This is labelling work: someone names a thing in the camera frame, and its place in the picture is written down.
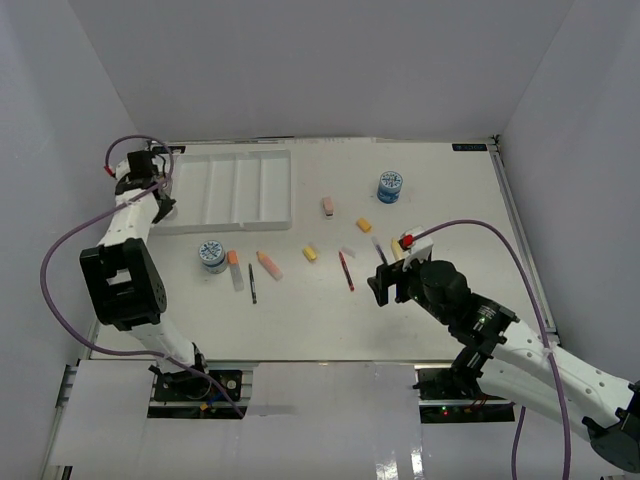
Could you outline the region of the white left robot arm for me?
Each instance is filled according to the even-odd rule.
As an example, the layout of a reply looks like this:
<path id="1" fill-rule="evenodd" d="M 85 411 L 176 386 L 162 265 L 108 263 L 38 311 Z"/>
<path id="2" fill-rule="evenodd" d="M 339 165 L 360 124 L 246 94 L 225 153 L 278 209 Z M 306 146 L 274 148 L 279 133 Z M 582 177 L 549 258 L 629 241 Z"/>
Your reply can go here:
<path id="1" fill-rule="evenodd" d="M 167 293 L 146 245 L 151 226 L 173 209 L 174 201 L 157 188 L 161 180 L 156 168 L 118 180 L 119 211 L 98 245 L 81 252 L 80 266 L 100 323 L 158 352 L 160 372 L 178 375 L 180 391 L 199 399 L 210 390 L 211 374 L 197 346 L 164 316 Z M 181 369 L 171 359 L 186 366 Z"/>

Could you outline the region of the blue slime jar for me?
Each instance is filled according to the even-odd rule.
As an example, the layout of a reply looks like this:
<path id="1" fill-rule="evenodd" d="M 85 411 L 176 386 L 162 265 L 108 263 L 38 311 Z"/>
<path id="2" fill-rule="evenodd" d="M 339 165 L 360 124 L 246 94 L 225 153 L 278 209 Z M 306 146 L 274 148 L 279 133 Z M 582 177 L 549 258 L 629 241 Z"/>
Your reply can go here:
<path id="1" fill-rule="evenodd" d="M 227 256 L 223 245 L 216 240 L 205 241 L 198 249 L 203 268 L 212 274 L 219 274 L 227 268 Z"/>
<path id="2" fill-rule="evenodd" d="M 384 204 L 393 204 L 399 200 L 403 186 L 403 177 L 395 171 L 385 171 L 380 175 L 377 198 Z"/>

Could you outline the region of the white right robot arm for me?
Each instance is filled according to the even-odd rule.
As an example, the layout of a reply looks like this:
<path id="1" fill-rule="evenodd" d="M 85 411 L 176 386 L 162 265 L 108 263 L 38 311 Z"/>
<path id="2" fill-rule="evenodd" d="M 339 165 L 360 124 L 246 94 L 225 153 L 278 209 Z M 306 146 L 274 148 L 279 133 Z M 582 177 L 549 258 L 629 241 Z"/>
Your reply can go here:
<path id="1" fill-rule="evenodd" d="M 501 397 L 558 422 L 608 463 L 639 471 L 639 386 L 567 352 L 494 300 L 471 291 L 466 277 L 442 260 L 398 261 L 368 278 L 379 306 L 414 301 L 463 346 L 450 367 L 461 397 Z"/>

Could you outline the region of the purple gel pen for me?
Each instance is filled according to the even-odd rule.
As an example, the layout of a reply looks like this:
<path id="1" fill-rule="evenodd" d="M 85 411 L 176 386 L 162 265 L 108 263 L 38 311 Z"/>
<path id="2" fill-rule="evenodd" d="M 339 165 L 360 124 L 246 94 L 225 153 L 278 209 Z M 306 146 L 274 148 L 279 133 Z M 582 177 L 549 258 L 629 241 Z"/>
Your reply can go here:
<path id="1" fill-rule="evenodd" d="M 373 246 L 374 246 L 378 256 L 380 257 L 380 260 L 381 260 L 382 264 L 388 265 L 388 260 L 386 258 L 386 255 L 385 255 L 385 253 L 384 253 L 384 251 L 382 249 L 382 246 L 381 246 L 379 240 L 377 239 L 377 237 L 372 236 L 371 237 L 371 241 L 373 243 Z"/>

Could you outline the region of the black pen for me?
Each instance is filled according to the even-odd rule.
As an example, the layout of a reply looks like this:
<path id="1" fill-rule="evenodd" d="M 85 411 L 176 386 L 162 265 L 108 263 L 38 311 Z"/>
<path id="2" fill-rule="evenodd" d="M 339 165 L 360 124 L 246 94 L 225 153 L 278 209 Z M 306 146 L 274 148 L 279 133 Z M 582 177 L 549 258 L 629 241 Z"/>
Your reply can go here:
<path id="1" fill-rule="evenodd" d="M 249 274 L 249 283 L 250 283 L 250 292 L 251 292 L 252 304 L 256 305 L 258 303 L 257 290 L 256 290 L 254 269 L 253 269 L 253 265 L 251 263 L 248 263 L 248 274 Z"/>

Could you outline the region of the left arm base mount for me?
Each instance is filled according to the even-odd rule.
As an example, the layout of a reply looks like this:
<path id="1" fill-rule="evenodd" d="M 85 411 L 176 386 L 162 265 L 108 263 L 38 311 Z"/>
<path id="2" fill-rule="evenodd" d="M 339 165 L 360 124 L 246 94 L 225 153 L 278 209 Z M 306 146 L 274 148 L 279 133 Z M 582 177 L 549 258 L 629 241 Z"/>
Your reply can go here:
<path id="1" fill-rule="evenodd" d="M 152 396 L 155 401 L 205 401 L 214 398 L 218 398 L 220 401 L 226 400 L 226 397 L 219 392 L 215 385 L 199 376 L 193 376 L 189 372 L 164 375 L 156 366 L 150 366 L 149 370 L 155 375 Z M 232 401 L 240 400 L 243 383 L 241 370 L 210 369 L 208 375 L 227 392 Z"/>

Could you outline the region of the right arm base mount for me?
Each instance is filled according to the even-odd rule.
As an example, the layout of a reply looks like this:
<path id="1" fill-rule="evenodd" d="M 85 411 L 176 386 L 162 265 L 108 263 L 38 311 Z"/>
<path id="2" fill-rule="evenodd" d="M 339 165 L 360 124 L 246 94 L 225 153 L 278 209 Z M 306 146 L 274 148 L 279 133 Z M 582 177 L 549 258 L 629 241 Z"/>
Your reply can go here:
<path id="1" fill-rule="evenodd" d="M 514 419 L 514 403 L 483 392 L 480 367 L 487 358 L 464 347 L 450 363 L 415 364 L 412 388 L 423 423 L 499 422 Z"/>

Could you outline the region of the red gel pen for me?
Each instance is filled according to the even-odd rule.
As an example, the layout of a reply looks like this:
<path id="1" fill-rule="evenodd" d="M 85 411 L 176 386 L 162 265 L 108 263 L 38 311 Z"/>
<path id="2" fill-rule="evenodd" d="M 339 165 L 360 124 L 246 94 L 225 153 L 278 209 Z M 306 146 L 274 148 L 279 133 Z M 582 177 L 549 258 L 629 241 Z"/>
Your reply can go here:
<path id="1" fill-rule="evenodd" d="M 351 273 L 349 271 L 348 264 L 346 262 L 346 259 L 345 259 L 343 251 L 340 250 L 338 252 L 338 255 L 339 255 L 339 260 L 340 260 L 340 263 L 341 263 L 341 267 L 342 267 L 343 273 L 345 275 L 345 279 L 346 279 L 348 288 L 349 288 L 349 290 L 351 292 L 354 292 L 355 291 L 355 285 L 353 283 L 353 279 L 352 279 Z"/>

